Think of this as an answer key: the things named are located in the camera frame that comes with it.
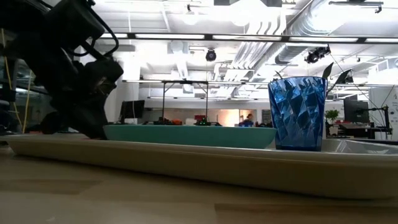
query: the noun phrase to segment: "green plant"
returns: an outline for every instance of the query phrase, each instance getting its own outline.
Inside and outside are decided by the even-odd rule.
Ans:
[[[338,117],[339,113],[340,112],[338,110],[325,111],[325,118],[330,119],[331,123],[333,124],[335,122],[335,119]]]

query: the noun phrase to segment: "yellow cable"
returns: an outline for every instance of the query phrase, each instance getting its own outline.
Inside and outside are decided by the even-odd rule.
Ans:
[[[2,37],[2,44],[3,44],[4,48],[6,48],[6,38],[4,38],[4,29],[1,29],[1,37]],[[10,86],[10,90],[12,90],[10,71],[8,69],[8,61],[7,61],[7,57],[6,56],[4,56],[4,62],[6,64],[6,72],[7,72],[7,77],[8,77],[8,84]],[[19,121],[19,125],[22,127],[22,122],[21,122],[21,119],[19,119],[18,109],[17,109],[17,105],[15,104],[15,102],[14,102],[14,108],[15,108],[15,113],[16,113],[18,121]]]
[[[26,96],[26,106],[25,106],[25,118],[24,118],[24,127],[22,128],[22,133],[25,134],[26,128],[26,117],[27,117],[27,109],[29,107],[29,93],[30,93],[30,79],[32,78],[32,71],[29,73],[29,84],[27,86],[27,96]]]

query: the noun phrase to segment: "ceiling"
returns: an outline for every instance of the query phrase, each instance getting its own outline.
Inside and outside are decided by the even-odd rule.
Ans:
[[[97,0],[94,10],[104,21],[112,28],[114,32],[156,32],[156,33],[209,33],[209,34],[247,34],[250,33],[251,26],[254,27],[256,21],[269,21],[273,26],[276,22],[288,24],[296,14],[303,9],[309,0],[296,0],[296,5],[284,5],[277,14],[273,9],[263,8],[258,5],[260,0],[240,0],[241,5],[238,9],[231,6],[214,6],[213,0],[165,0],[165,1],[144,1],[144,0]],[[54,5],[58,0],[46,0]],[[350,11],[349,8],[333,8],[326,13],[318,15],[317,24],[327,25],[336,17],[344,17],[345,20],[338,24],[329,35],[338,36],[398,36],[398,2],[384,0],[385,8],[379,13],[374,13],[372,9],[357,9]],[[187,15],[187,4],[191,5],[194,15]],[[245,23],[245,18],[250,17],[251,21],[245,26],[237,26]],[[99,40],[100,45],[113,45],[112,40]],[[208,73],[213,73],[215,66],[219,63],[230,65],[237,58],[239,50],[242,49],[242,42],[205,42],[188,41],[188,47],[203,47],[203,50],[189,50],[186,52],[184,61],[189,73],[203,72],[203,79],[208,77]],[[141,65],[141,76],[144,79],[156,78],[162,75],[162,78],[175,78],[175,72],[178,72],[178,61],[173,54],[168,51],[169,41],[164,40],[120,40],[121,45],[133,45],[134,55],[139,58]],[[298,54],[287,66],[271,65],[272,63],[261,61],[266,55],[272,55],[270,52],[271,44],[263,55],[256,61],[254,78],[263,78],[272,80],[275,72],[281,72],[285,77],[322,75],[322,71],[327,65],[336,61],[332,69],[332,75],[337,75],[341,69],[363,68],[354,72],[359,82],[366,82],[369,69],[381,59],[398,58],[398,45],[358,45],[358,44],[330,44],[331,55],[327,55],[319,62],[307,64],[304,57],[308,50]],[[253,46],[248,50],[255,51],[259,46]],[[205,55],[207,49],[215,49],[217,59],[214,62],[207,62]]]

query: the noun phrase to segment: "white plate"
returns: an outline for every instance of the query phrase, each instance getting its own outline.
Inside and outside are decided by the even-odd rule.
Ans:
[[[336,198],[398,195],[398,155],[334,153],[394,146],[325,141],[328,152],[82,140],[78,134],[7,136],[16,154]]]

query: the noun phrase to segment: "blue glass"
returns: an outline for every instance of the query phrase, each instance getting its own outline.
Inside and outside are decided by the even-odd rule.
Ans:
[[[268,84],[277,149],[321,151],[328,81],[292,77]]]

